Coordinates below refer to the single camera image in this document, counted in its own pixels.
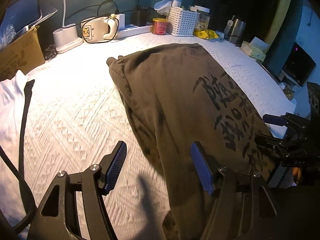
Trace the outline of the operator hand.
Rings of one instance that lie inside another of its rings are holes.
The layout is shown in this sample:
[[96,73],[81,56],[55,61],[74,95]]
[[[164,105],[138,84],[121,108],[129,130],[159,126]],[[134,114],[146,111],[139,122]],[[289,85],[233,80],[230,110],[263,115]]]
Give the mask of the operator hand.
[[292,168],[292,176],[295,184],[297,185],[299,184],[301,175],[302,175],[302,169],[300,167]]

